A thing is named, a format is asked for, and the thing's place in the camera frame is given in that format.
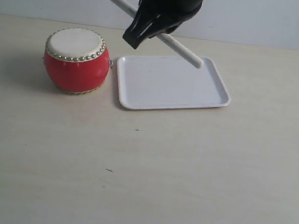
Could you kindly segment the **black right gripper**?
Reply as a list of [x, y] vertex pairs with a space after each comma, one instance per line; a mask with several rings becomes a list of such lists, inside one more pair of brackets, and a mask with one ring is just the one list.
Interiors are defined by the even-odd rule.
[[139, 0], [138, 11], [122, 38], [137, 49], [146, 39], [170, 34], [199, 12], [203, 0]]

